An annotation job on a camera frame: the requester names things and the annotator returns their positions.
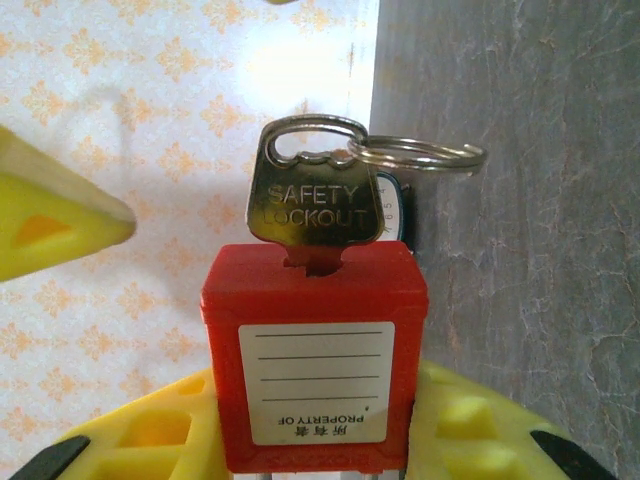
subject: metal key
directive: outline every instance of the metal key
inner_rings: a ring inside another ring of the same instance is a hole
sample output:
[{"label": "metal key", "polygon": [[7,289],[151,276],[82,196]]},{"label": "metal key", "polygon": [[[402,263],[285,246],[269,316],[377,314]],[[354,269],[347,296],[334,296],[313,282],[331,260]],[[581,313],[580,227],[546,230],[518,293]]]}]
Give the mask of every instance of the metal key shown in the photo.
[{"label": "metal key", "polygon": [[344,249],[375,241],[384,228],[376,175],[346,151],[300,152],[283,157],[278,137],[325,131],[362,142],[364,126],[331,115],[299,115],[262,131],[247,209],[247,224],[260,240],[287,251],[285,265],[304,266],[307,275],[334,273]]}]

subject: gray surface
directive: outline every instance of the gray surface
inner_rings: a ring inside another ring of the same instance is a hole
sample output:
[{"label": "gray surface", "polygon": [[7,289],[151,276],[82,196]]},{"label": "gray surface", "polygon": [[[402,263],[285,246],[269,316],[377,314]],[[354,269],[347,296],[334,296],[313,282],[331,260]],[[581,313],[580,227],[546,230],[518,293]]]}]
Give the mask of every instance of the gray surface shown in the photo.
[{"label": "gray surface", "polygon": [[381,3],[371,131],[490,152],[409,177],[425,355],[640,478],[640,2]]}]

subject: patterned wallpaper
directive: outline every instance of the patterned wallpaper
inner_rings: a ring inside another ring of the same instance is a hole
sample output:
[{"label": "patterned wallpaper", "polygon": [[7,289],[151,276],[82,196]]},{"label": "patterned wallpaper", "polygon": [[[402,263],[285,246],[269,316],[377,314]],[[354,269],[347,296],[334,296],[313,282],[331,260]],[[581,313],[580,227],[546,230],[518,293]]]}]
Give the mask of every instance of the patterned wallpaper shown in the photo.
[{"label": "patterned wallpaper", "polygon": [[0,5],[0,122],[140,222],[123,245],[0,285],[1,477],[209,364],[199,290],[222,245],[254,241],[244,209],[265,122],[368,124],[377,0],[276,3]]}]

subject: red padlock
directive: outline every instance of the red padlock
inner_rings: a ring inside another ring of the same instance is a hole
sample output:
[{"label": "red padlock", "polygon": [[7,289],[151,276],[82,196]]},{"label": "red padlock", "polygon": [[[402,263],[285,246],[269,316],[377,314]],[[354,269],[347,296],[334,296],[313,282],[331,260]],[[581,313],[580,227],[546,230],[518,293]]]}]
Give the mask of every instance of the red padlock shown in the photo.
[{"label": "red padlock", "polygon": [[324,277],[275,244],[223,247],[202,291],[233,473],[401,470],[427,286],[399,241]]}]

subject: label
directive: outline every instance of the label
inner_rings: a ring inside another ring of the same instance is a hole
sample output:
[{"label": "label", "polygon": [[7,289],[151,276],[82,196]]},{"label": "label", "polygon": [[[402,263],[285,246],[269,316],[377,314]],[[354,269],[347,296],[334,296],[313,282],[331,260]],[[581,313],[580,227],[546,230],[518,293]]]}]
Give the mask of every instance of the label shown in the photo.
[{"label": "label", "polygon": [[384,217],[384,231],[378,240],[401,240],[404,228],[402,190],[398,181],[388,173],[378,172],[377,180]]},{"label": "label", "polygon": [[391,322],[241,326],[253,442],[383,442],[394,333]]}]

